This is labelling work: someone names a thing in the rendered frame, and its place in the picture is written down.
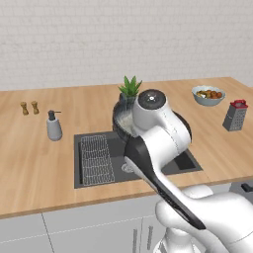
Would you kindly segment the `dark grey sink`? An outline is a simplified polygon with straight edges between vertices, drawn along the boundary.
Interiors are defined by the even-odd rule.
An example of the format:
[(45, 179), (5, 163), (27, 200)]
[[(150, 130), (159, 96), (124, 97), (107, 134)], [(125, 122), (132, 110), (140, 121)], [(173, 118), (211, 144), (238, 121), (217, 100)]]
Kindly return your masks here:
[(139, 177), (135, 175), (125, 164), (124, 151), (125, 143), (118, 137), (114, 131), (95, 132), (87, 134), (75, 134), (74, 135), (74, 188), (87, 188), (83, 185), (83, 173), (82, 173), (82, 158), (81, 158), (81, 138), (89, 135), (101, 135), (106, 136), (106, 140), (109, 146), (110, 157), (112, 166), (114, 169), (115, 182), (109, 184), (116, 184), (126, 181), (139, 180)]

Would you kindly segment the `pale bowl of fruit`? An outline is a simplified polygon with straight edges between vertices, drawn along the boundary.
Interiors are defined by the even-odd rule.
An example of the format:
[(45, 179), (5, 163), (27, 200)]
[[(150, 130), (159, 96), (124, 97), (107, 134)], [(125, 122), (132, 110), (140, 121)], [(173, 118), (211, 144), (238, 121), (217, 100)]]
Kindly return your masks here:
[(223, 90), (212, 86), (196, 86), (192, 93), (198, 104), (207, 107), (216, 106), (225, 98)]

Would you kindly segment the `grey cupboard door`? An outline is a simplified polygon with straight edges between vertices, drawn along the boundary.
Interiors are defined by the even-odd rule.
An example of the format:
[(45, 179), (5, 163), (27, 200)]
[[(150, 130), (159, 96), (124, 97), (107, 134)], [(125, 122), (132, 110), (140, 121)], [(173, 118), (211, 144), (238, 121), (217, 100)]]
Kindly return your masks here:
[[(148, 252), (146, 249), (148, 226), (153, 225), (153, 235), (152, 235), (152, 246), (151, 250)], [(157, 243), (162, 239), (165, 234), (166, 228), (160, 224), (157, 218), (153, 216), (147, 216), (142, 219), (142, 232), (141, 232), (141, 244), (140, 253), (153, 253), (153, 250)]]
[(140, 218), (54, 232), (49, 238), (54, 253), (132, 253), (135, 228), (137, 228), (136, 253), (138, 253)]

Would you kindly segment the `green potted plant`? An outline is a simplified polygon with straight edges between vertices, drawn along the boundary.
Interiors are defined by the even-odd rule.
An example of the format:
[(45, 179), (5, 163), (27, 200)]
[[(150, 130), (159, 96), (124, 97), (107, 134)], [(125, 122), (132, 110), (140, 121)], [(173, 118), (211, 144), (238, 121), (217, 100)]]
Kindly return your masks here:
[(124, 77), (124, 84), (119, 87), (119, 90), (125, 95), (125, 98), (135, 98), (139, 92), (139, 87), (142, 82), (137, 82), (136, 77), (133, 76), (131, 80)]

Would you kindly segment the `grey soap dispenser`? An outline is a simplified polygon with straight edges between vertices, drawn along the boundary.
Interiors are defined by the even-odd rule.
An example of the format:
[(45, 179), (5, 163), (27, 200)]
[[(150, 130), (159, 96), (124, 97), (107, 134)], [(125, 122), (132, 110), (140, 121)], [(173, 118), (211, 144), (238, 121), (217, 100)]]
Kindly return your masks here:
[(47, 137), (52, 141), (59, 141), (62, 138), (62, 129), (59, 119), (55, 116), (56, 111), (49, 110), (46, 121)]

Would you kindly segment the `grey drawer front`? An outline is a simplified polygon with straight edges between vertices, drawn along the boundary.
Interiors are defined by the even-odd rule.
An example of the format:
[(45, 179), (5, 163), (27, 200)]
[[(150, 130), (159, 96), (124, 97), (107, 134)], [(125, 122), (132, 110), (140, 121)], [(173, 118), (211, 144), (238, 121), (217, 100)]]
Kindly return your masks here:
[(47, 233), (40, 213), (0, 219), (0, 244), (44, 237)]
[(154, 215), (158, 196), (128, 199), (43, 214), (49, 233), (104, 225)]

